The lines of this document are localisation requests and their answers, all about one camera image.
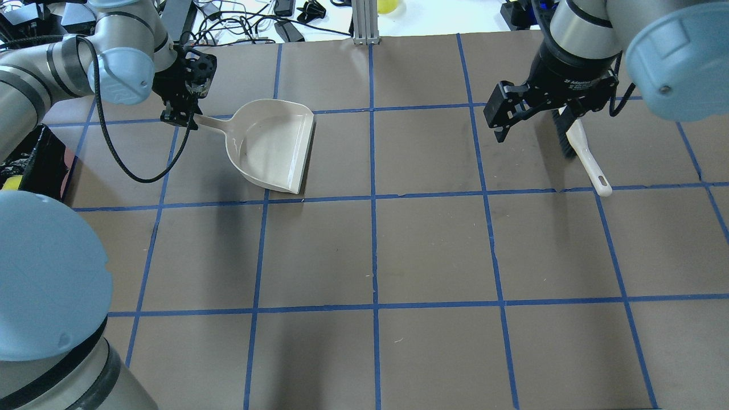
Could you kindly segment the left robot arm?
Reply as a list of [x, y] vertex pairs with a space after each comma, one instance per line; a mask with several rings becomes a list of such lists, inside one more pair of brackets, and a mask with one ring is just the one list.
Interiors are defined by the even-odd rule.
[[53, 34], [2, 13], [2, 408], [157, 409], [106, 338], [113, 281], [93, 228], [63, 197], [73, 155], [44, 119], [55, 104], [91, 96], [113, 161], [104, 103], [155, 93], [161, 120], [187, 133], [201, 122], [216, 55], [174, 40], [153, 1], [84, 1], [90, 32]]

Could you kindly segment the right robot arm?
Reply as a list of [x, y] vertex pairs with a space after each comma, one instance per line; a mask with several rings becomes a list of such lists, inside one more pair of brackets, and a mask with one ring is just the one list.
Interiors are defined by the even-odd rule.
[[520, 1], [543, 34], [529, 77], [500, 81], [485, 104], [503, 142], [514, 125], [565, 108], [563, 124], [617, 95], [618, 69], [653, 114], [692, 122], [727, 114], [726, 1]]

